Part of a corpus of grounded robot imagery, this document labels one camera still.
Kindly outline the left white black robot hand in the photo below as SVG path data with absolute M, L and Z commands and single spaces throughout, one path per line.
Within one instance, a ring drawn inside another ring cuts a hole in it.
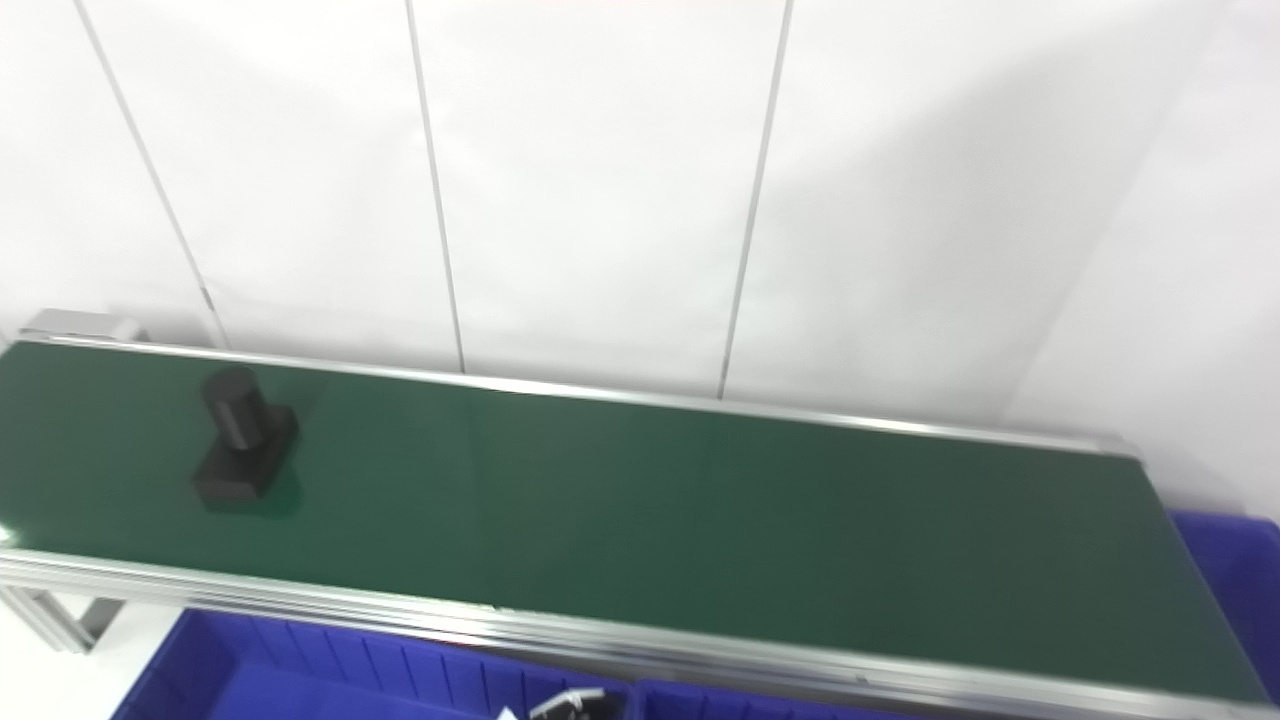
M 625 693 L 605 688 L 571 688 L 518 715 L 509 707 L 503 707 L 495 719 L 532 720 L 607 720 L 618 719 L 625 714 L 627 698 Z

